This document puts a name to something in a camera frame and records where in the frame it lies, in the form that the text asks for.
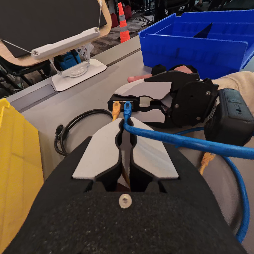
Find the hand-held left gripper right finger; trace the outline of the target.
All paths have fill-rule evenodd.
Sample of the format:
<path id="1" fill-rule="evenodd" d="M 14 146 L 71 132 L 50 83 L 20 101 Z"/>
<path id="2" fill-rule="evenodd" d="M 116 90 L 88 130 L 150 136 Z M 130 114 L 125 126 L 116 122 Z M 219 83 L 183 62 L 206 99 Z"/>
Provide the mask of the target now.
<path id="1" fill-rule="evenodd" d="M 179 178 L 175 166 L 161 141 L 130 134 L 132 145 L 129 179 L 132 192 L 144 192 L 150 182 Z"/>

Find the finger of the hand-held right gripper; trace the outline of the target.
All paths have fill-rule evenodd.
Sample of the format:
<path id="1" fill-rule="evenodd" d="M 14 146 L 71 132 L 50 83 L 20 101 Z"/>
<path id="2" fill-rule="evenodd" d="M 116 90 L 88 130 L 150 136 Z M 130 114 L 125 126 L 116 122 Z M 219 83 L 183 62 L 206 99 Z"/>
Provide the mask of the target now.
<path id="1" fill-rule="evenodd" d="M 114 94 L 122 97 L 163 99 L 171 90 L 171 82 L 137 80 L 119 87 Z"/>
<path id="2" fill-rule="evenodd" d="M 139 107 L 139 121 L 150 123 L 164 123 L 167 106 Z"/>

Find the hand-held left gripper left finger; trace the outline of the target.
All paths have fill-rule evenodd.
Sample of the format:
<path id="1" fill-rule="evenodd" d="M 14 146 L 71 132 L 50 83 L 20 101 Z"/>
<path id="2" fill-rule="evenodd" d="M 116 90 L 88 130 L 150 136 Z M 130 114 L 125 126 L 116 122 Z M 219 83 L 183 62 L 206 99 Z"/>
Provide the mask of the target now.
<path id="1" fill-rule="evenodd" d="M 72 177 L 102 182 L 107 191 L 115 191 L 122 174 L 122 132 L 122 118 L 99 129 L 89 141 Z"/>

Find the black ethernet port adapter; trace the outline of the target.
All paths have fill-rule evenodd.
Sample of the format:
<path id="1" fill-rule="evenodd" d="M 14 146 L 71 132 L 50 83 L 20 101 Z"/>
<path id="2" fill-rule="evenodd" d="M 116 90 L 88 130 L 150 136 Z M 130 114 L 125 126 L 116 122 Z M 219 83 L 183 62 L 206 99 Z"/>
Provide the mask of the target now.
<path id="1" fill-rule="evenodd" d="M 109 99 L 109 101 L 107 102 L 108 105 L 108 110 L 110 112 L 112 112 L 113 109 L 113 103 L 115 101 L 119 101 L 119 103 L 121 104 L 121 112 L 124 111 L 124 104 L 126 103 L 126 101 L 129 101 L 132 105 L 132 112 L 138 112 L 139 111 L 139 105 L 140 105 L 140 98 L 139 97 L 135 97 L 135 96 L 120 96 L 117 94 L 113 94 L 111 96 L 111 98 Z"/>

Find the blue plastic bin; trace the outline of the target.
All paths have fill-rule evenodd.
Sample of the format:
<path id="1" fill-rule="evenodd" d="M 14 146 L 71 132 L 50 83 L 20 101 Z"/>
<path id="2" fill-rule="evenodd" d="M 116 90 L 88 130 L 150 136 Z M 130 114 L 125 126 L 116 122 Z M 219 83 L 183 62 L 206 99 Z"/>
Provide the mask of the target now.
<path id="1" fill-rule="evenodd" d="M 193 38 L 210 23 L 206 39 Z M 254 10 L 172 14 L 138 35 L 145 66 L 191 65 L 202 79 L 218 79 L 239 72 L 252 59 Z"/>

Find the yellow plastic bin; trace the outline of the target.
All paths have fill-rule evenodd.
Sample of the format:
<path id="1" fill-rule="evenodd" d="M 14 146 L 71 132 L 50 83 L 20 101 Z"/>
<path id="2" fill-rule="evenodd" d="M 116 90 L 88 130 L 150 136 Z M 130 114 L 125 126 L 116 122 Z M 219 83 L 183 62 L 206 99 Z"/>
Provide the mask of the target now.
<path id="1" fill-rule="evenodd" d="M 0 253 L 14 239 L 44 178 L 38 130 L 0 100 Z"/>

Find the person's right forearm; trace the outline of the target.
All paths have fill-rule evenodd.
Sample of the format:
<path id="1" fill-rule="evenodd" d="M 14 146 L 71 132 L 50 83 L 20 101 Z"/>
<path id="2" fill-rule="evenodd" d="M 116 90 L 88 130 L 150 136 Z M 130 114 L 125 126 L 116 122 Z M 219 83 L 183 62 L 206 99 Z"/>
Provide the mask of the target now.
<path id="1" fill-rule="evenodd" d="M 250 71 L 229 74 L 218 79 L 213 79 L 212 82 L 218 84 L 219 89 L 234 89 L 242 95 L 253 94 L 254 92 L 254 73 Z"/>

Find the orange traffic cone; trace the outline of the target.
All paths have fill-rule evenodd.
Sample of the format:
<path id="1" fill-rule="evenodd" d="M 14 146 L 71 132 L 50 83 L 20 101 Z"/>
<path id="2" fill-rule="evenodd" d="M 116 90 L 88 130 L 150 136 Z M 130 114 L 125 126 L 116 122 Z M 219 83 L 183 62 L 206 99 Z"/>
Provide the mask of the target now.
<path id="1" fill-rule="evenodd" d="M 120 26 L 120 43 L 124 43 L 130 40 L 129 30 L 127 28 L 127 23 L 122 7 L 122 3 L 118 3 L 118 13 L 119 13 L 119 26 Z"/>

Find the black bin divider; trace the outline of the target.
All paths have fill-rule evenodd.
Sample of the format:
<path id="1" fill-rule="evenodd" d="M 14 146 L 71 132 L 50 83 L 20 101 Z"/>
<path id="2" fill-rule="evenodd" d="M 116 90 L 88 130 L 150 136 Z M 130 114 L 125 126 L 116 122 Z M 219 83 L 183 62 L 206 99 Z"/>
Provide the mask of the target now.
<path id="1" fill-rule="evenodd" d="M 203 30 L 201 30 L 199 33 L 193 36 L 193 38 L 201 38 L 201 39 L 206 39 L 213 23 L 210 23 L 207 27 L 205 27 Z"/>

